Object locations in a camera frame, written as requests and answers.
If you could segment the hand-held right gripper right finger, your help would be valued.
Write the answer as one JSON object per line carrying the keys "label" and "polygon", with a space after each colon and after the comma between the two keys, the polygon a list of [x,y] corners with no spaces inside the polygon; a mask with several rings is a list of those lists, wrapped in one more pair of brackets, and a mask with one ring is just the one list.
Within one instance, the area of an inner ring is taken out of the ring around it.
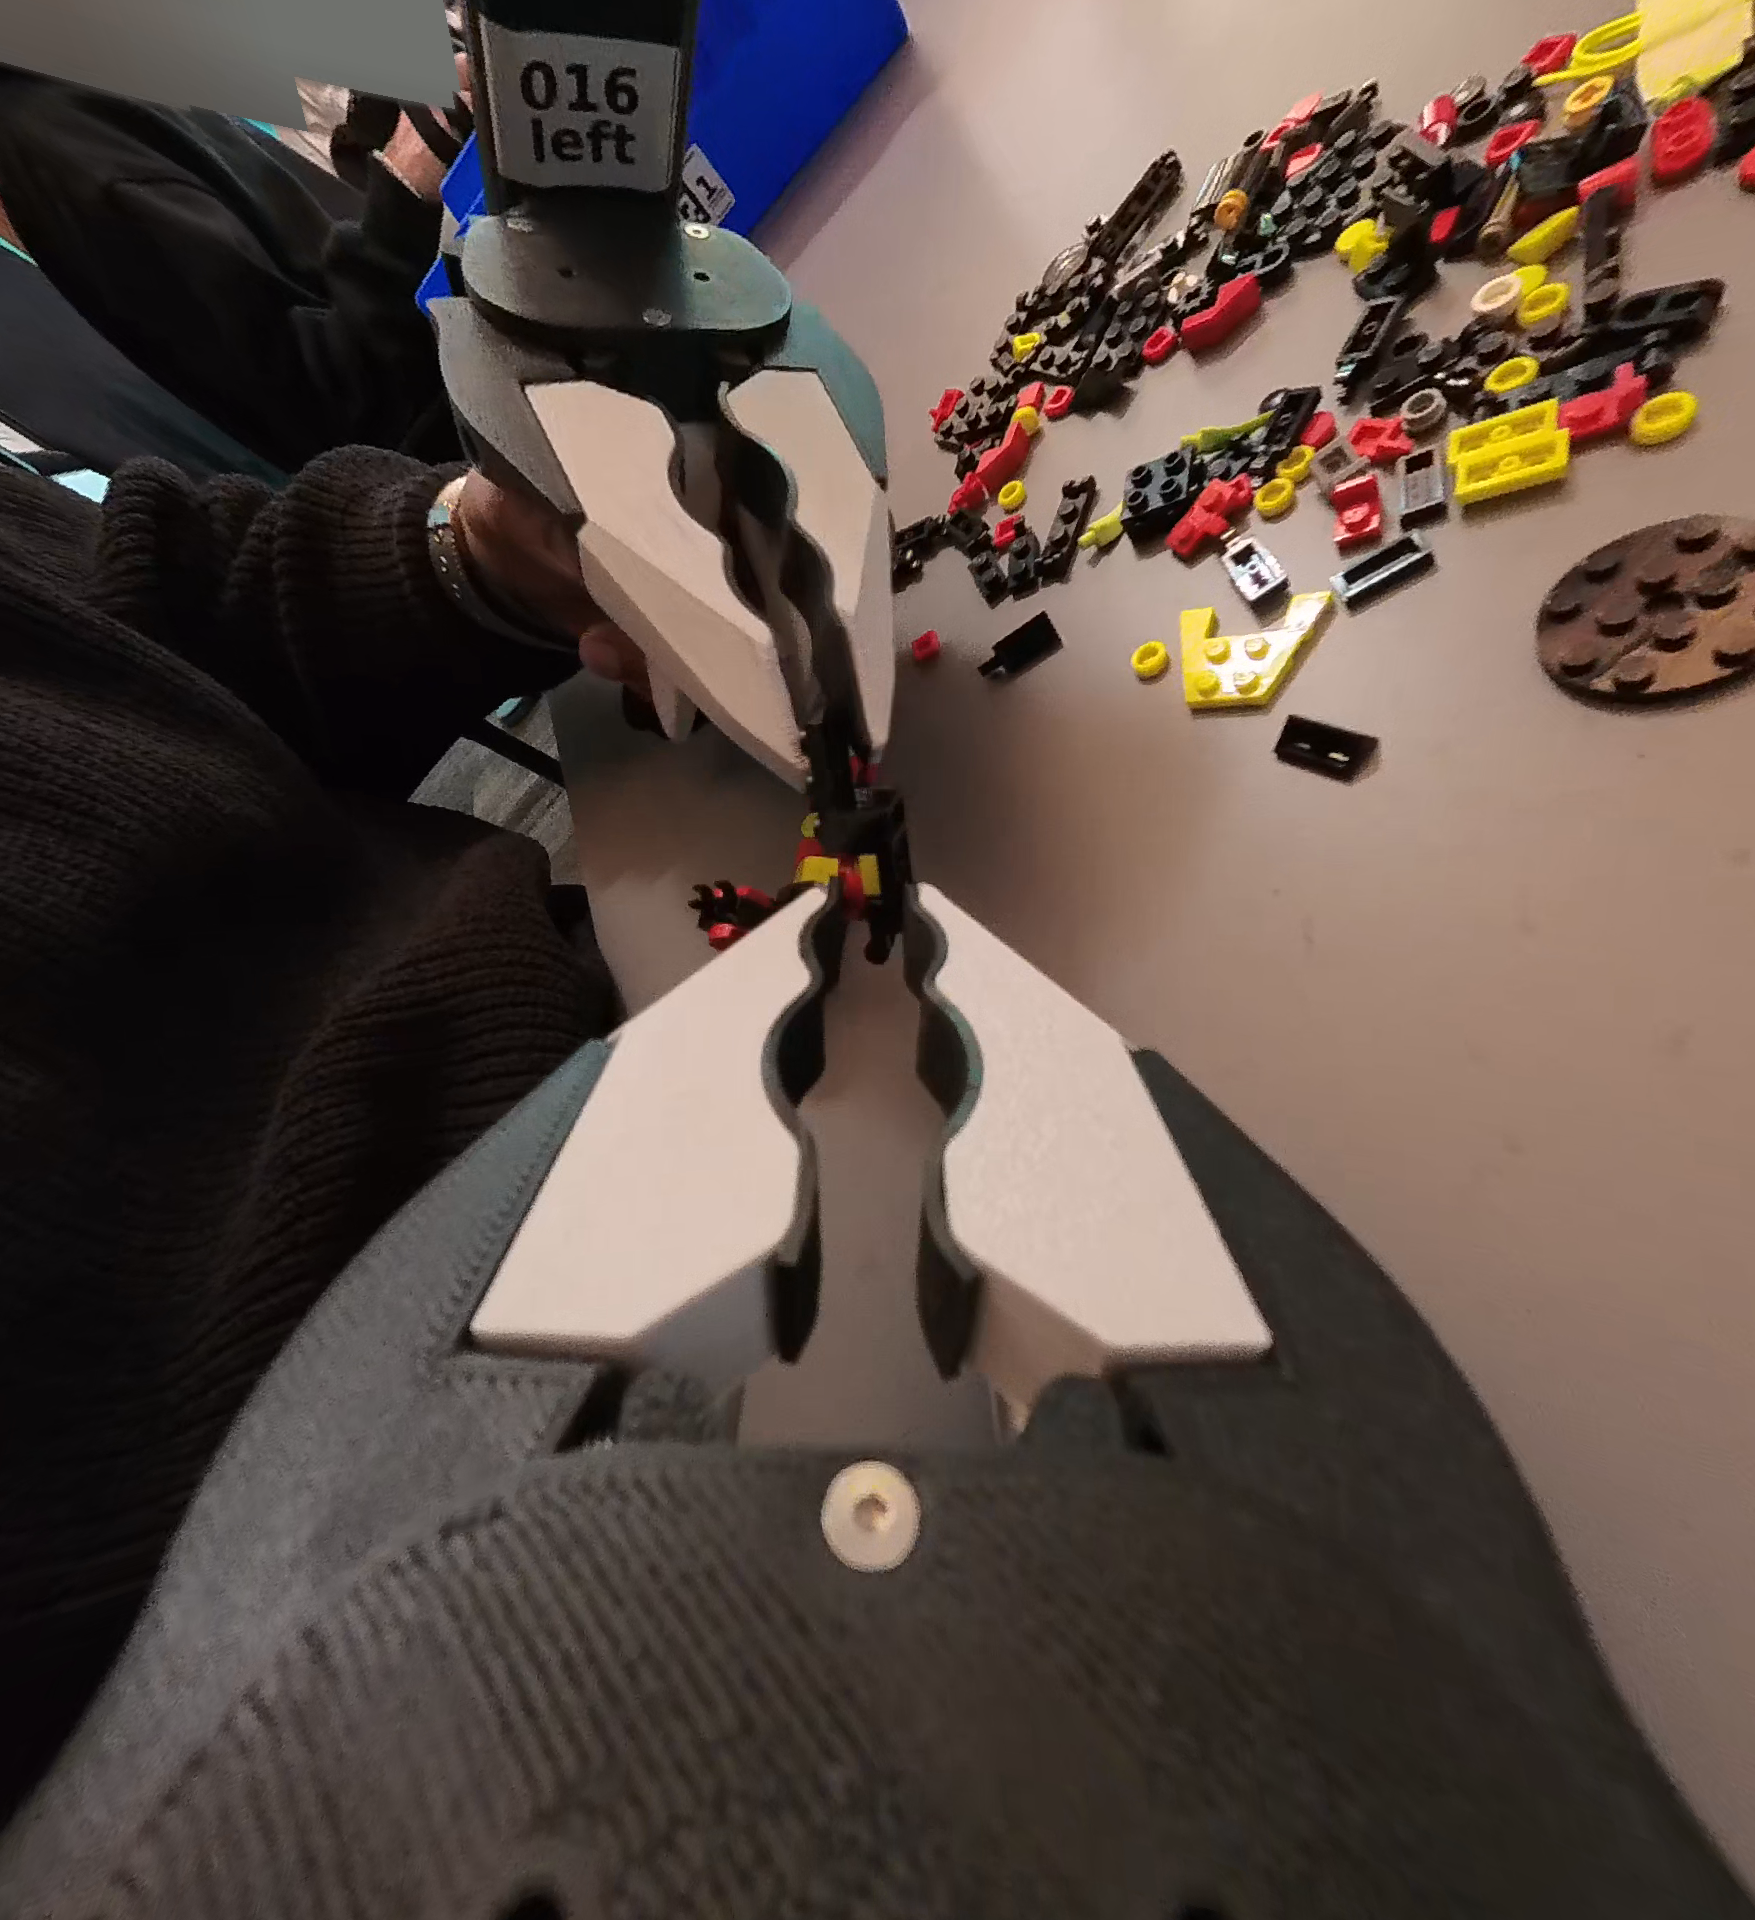
{"label": "hand-held right gripper right finger", "polygon": [[938,1376],[1260,1362],[1271,1329],[1126,1036],[928,883],[908,984],[942,1114],[915,1281]]}

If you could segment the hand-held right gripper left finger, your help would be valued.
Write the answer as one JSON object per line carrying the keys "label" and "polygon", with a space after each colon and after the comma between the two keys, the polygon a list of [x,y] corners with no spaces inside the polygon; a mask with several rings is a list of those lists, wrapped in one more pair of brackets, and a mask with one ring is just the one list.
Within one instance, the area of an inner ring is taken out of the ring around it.
{"label": "hand-held right gripper left finger", "polygon": [[834,891],[798,891],[614,1034],[471,1321],[484,1354],[627,1373],[795,1362],[819,1307]]}

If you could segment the black round lego plate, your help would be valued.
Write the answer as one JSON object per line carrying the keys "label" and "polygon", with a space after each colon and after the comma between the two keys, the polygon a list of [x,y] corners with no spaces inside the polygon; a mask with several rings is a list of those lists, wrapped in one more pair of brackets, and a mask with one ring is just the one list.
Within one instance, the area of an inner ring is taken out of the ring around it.
{"label": "black round lego plate", "polygon": [[1652,522],[1574,561],[1536,613],[1544,675],[1586,705],[1692,705],[1755,678],[1755,519]]}

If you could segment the person's left hand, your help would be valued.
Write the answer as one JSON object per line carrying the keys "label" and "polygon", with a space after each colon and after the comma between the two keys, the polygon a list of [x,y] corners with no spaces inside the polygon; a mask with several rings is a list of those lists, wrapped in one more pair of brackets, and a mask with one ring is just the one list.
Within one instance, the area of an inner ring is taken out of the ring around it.
{"label": "person's left hand", "polygon": [[439,500],[464,576],[484,606],[649,703],[647,659],[585,586],[577,535],[546,499],[471,470]]}

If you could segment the black lego tile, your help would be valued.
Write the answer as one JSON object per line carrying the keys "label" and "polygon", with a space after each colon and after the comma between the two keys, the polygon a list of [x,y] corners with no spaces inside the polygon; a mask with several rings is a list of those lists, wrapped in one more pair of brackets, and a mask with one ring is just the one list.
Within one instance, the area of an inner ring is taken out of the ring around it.
{"label": "black lego tile", "polygon": [[1302,714],[1289,714],[1273,754],[1280,762],[1326,780],[1355,782],[1365,777],[1379,741]]}

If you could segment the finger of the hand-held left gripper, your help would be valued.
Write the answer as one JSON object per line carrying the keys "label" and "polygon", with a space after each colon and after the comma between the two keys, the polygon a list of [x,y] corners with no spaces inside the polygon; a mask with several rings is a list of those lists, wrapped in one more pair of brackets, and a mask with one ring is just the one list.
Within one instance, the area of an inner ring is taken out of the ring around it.
{"label": "finger of the hand-held left gripper", "polygon": [[798,723],[836,723],[854,754],[885,754],[896,691],[885,489],[822,371],[753,371],[721,398],[721,415]]}
{"label": "finger of the hand-held left gripper", "polygon": [[808,432],[819,377],[748,377],[721,396],[721,448],[734,461],[738,529],[768,585],[761,609],[733,546],[680,494],[677,427],[647,398],[598,382],[533,380],[528,415],[577,504],[585,586],[640,648],[658,720],[686,738],[703,712],[792,788],[817,780],[826,720],[826,557],[797,516],[792,466],[768,435]]}

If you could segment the blue plastic bin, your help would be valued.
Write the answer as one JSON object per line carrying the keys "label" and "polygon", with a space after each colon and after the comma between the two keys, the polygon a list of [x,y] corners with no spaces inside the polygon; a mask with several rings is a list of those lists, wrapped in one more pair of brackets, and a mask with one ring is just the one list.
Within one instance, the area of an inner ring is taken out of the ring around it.
{"label": "blue plastic bin", "polygon": [[684,228],[747,235],[904,48],[893,3],[466,5],[473,112],[416,301],[504,249],[632,297]]}

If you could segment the yellow wedge lego plate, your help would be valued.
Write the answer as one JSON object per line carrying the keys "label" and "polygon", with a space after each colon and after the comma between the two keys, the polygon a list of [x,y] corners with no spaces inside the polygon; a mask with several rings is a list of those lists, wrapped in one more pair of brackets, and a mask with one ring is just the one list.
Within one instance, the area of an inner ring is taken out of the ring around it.
{"label": "yellow wedge lego plate", "polygon": [[1179,613],[1179,673],[1190,712],[1271,707],[1338,613],[1334,591],[1289,597],[1267,627],[1227,633],[1210,607]]}

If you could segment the person's left forearm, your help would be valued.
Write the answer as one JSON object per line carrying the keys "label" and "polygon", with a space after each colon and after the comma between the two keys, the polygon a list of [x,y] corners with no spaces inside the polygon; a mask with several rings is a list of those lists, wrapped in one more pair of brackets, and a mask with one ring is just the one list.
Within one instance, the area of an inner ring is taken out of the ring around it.
{"label": "person's left forearm", "polygon": [[507,700],[580,669],[561,627],[500,633],[447,593],[428,527],[447,480],[377,450],[279,490],[144,460],[90,502],[0,468],[0,678],[156,698],[405,800]]}

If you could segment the translucent yellow lego piece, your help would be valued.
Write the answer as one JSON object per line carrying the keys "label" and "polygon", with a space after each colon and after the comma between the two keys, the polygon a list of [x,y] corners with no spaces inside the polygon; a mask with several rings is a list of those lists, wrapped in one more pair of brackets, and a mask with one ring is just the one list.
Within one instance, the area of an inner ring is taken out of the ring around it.
{"label": "translucent yellow lego piece", "polygon": [[1753,3],[1638,3],[1635,81],[1663,110],[1734,68],[1755,30]]}

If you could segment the pile of lego pieces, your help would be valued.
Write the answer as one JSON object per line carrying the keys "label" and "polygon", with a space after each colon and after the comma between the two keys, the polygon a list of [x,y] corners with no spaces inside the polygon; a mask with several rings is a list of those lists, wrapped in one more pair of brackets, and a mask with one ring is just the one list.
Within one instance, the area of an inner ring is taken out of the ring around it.
{"label": "pile of lego pieces", "polygon": [[[1249,519],[1286,516],[1298,496],[1326,502],[1336,551],[1369,561],[1391,529],[1558,481],[1584,446],[1679,439],[1697,412],[1680,359],[1726,291],[1629,291],[1629,224],[1646,189],[1715,171],[1755,196],[1755,30],[1734,68],[1663,110],[1638,92],[1636,53],[1638,6],[1538,41],[1500,82],[1469,77],[1406,123],[1383,115],[1376,81],[1311,92],[1223,155],[1171,226],[1184,167],[1154,158],[1013,302],[985,374],[938,398],[956,487],[892,530],[893,585],[955,551],[994,607],[1129,542],[1220,559],[1262,611],[1288,575]],[[1223,352],[1324,257],[1357,301],[1327,387],[1284,385],[1245,421],[1182,433],[1105,511],[1091,476],[1065,480],[1032,525],[1048,426]]]}

